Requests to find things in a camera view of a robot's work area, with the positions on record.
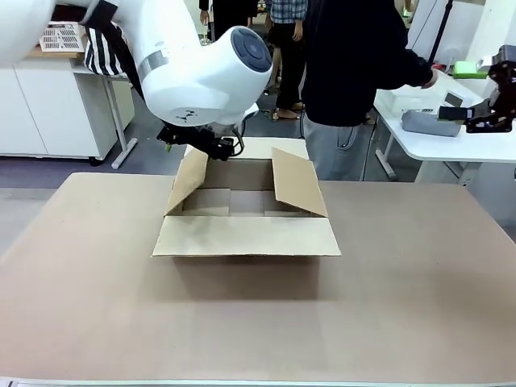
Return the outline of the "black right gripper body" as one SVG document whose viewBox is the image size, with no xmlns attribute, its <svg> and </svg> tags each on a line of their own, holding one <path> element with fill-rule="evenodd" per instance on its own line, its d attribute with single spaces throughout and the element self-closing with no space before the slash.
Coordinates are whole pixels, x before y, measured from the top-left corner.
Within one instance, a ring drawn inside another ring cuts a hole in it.
<svg viewBox="0 0 516 387">
<path fill-rule="evenodd" d="M 515 117 L 515 79 L 512 78 L 510 82 L 507 84 L 504 90 L 504 99 L 507 114 L 510 114 L 513 118 Z"/>
</svg>

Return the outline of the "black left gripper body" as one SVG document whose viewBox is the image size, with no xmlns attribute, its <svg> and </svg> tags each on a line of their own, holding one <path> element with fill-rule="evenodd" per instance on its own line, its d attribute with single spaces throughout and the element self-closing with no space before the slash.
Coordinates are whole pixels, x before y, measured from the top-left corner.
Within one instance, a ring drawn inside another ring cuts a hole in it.
<svg viewBox="0 0 516 387">
<path fill-rule="evenodd" d="M 190 145 L 213 160 L 227 161 L 235 154 L 235 143 L 209 127 L 183 127 L 177 134 L 177 143 Z"/>
</svg>

